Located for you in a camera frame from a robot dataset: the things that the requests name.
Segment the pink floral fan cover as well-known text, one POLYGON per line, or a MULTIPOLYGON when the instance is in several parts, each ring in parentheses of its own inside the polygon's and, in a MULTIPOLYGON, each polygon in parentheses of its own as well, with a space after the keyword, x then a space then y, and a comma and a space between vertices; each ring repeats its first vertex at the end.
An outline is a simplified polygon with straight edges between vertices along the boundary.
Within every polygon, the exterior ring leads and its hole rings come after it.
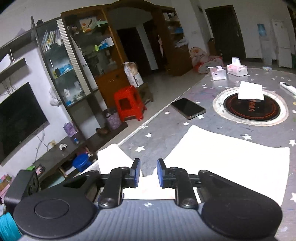
POLYGON ((193 69, 199 74, 207 74, 209 67, 223 67, 223 60, 220 56, 210 56, 204 50, 198 47, 193 47, 190 50, 193 69))

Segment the round induction cooktop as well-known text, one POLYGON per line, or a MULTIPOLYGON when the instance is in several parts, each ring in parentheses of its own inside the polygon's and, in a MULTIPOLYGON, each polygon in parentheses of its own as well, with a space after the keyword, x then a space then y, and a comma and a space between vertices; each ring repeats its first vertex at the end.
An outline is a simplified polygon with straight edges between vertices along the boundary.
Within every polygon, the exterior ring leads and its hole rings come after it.
POLYGON ((213 108, 223 118, 251 126, 279 125, 288 118, 285 100, 274 91, 262 90, 264 100, 239 99, 238 87, 222 91, 213 100, 213 108))

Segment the purple waste bin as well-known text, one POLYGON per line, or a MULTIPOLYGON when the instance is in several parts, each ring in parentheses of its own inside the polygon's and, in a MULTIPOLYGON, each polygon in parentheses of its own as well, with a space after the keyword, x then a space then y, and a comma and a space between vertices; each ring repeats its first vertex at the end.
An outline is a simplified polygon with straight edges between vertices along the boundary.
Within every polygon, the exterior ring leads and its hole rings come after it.
POLYGON ((118 112, 107 113, 106 119, 107 119, 107 122, 112 130, 115 130, 121 126, 121 120, 118 115, 118 112))

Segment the black speaker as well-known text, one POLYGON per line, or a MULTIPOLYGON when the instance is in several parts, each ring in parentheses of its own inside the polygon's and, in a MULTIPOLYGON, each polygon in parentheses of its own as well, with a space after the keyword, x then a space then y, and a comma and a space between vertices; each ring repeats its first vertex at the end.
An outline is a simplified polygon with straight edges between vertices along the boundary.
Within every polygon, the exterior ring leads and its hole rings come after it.
POLYGON ((40 184, 36 171, 20 170, 4 197, 7 211, 13 216, 14 209, 20 201, 39 190, 40 184))

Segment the dark TV console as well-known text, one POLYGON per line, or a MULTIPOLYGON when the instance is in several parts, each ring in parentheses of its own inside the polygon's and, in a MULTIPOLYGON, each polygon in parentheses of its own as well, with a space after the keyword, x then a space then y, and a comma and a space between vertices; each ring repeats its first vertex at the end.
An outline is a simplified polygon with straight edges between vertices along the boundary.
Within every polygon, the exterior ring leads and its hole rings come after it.
POLYGON ((38 177, 39 182, 41 183, 53 175, 62 164, 73 158, 75 154, 82 152, 84 148, 87 148, 91 154, 94 154, 127 127, 128 124, 124 122, 119 128, 108 133, 105 137, 100 137, 95 133, 90 138, 85 139, 81 133, 78 133, 74 137, 79 140, 79 144, 75 144, 72 138, 65 137, 33 163, 33 166, 38 167, 41 165, 45 167, 45 171, 38 177))

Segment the red plastic stool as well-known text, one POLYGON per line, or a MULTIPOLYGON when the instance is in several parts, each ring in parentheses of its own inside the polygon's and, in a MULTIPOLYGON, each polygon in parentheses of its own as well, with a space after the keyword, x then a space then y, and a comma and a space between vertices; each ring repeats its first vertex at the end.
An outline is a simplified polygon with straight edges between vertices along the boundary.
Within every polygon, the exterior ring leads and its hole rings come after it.
POLYGON ((118 90, 114 94, 114 101, 121 121, 131 117, 138 121, 143 120, 143 113, 147 108, 133 85, 118 90))

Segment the water dispenser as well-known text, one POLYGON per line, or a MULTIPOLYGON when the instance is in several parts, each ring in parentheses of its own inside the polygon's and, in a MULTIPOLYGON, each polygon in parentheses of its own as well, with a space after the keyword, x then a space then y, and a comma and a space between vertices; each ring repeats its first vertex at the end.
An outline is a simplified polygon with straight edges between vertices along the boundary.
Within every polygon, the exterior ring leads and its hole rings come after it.
POLYGON ((259 41, 264 65, 272 65, 272 55, 270 41, 266 33, 264 24, 257 24, 259 41))

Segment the pink tissue box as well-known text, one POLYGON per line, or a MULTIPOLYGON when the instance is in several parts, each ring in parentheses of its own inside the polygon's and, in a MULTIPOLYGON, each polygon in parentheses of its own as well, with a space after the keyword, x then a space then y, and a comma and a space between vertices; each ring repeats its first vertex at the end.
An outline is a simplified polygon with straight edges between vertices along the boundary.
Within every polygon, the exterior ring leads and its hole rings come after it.
POLYGON ((237 77, 248 75, 247 66, 242 65, 237 57, 232 57, 231 64, 227 65, 227 72, 237 77))

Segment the white refrigerator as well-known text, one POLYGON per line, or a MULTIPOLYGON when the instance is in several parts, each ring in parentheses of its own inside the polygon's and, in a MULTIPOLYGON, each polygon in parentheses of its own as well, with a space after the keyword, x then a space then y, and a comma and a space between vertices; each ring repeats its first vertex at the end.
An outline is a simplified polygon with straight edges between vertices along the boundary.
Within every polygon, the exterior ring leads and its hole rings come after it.
POLYGON ((276 44, 276 57, 280 67, 292 68, 290 38, 284 21, 271 20, 276 44))

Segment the glass display cabinet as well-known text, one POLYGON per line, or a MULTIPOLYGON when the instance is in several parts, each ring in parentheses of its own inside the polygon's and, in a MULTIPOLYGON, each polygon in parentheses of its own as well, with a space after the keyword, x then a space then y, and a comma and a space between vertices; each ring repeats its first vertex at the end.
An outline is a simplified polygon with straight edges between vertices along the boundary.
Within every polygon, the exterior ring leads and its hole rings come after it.
POLYGON ((83 137, 105 137, 109 133, 98 99, 83 72, 62 18, 31 19, 44 66, 57 102, 83 137))

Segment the black television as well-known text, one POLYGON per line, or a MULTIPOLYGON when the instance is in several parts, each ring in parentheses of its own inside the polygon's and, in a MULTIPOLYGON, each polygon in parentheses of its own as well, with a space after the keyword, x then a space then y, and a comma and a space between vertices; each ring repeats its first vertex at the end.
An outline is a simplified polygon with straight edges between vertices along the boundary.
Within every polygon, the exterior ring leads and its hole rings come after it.
POLYGON ((1 102, 1 163, 49 121, 27 82, 1 102))

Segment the white remote control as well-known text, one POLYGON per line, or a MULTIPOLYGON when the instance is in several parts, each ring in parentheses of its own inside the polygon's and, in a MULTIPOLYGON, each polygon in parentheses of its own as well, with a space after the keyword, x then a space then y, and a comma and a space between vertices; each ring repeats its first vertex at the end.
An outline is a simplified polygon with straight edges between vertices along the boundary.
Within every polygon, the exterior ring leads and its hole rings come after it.
POLYGON ((296 88, 286 82, 280 82, 280 87, 292 96, 296 96, 296 88))

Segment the white paper bag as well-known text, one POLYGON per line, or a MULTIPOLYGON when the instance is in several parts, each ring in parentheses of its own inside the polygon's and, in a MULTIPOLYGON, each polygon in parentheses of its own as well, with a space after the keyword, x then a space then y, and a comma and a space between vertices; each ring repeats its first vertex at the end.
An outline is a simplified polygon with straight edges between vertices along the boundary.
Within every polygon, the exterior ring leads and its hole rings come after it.
POLYGON ((136 88, 140 87, 144 82, 138 71, 137 65, 134 62, 125 62, 123 63, 123 66, 130 85, 133 85, 136 88))

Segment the cream white garment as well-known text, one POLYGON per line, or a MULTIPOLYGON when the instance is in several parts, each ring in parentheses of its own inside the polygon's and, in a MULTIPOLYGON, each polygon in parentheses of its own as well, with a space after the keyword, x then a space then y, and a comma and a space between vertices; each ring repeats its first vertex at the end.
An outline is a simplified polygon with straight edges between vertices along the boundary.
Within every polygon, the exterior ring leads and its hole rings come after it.
MULTIPOLYGON (((97 153, 95 168, 107 174, 118 167, 131 167, 133 160, 117 144, 97 153)), ((167 167, 179 167, 189 174, 208 170, 263 194, 282 205, 290 166, 290 148, 272 148, 190 127, 164 159, 167 167)), ((157 170, 142 177, 136 189, 123 190, 126 199, 174 199, 175 191, 159 186, 157 170)))

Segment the brown wooden cabinet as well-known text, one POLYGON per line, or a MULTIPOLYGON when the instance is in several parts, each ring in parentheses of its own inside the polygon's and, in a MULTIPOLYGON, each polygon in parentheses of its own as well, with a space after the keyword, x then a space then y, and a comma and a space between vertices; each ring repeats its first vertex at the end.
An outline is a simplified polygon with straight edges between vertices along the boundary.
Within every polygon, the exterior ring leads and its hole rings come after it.
POLYGON ((114 108, 114 93, 130 84, 123 63, 137 64, 142 76, 167 71, 182 76, 192 69, 178 21, 164 12, 173 8, 148 1, 116 1, 62 12, 62 23, 83 57, 84 72, 95 82, 107 106, 114 108))

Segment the white folded cloth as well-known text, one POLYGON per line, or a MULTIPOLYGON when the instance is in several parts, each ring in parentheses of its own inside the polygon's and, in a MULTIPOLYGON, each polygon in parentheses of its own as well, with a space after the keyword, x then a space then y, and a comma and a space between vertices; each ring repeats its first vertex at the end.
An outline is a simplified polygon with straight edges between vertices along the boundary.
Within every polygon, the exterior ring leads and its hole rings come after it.
POLYGON ((241 81, 238 90, 238 99, 243 100, 264 100, 262 85, 241 81))

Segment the black smartphone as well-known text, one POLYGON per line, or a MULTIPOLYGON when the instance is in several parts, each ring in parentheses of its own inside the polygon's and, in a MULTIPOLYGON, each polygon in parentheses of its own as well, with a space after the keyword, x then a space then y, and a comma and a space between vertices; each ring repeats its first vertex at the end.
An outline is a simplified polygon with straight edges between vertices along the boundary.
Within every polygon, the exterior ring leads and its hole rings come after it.
POLYGON ((181 98, 173 101, 171 102, 171 106, 188 120, 206 113, 205 108, 187 98, 181 98))

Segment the blue plastic stool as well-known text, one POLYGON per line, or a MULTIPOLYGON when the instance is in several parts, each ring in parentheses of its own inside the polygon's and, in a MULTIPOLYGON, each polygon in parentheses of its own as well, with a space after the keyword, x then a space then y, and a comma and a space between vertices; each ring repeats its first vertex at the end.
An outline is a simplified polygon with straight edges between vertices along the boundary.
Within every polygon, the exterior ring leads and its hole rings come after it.
POLYGON ((78 155, 72 162, 72 166, 78 169, 79 172, 83 172, 91 165, 92 162, 89 160, 89 156, 86 153, 78 155))

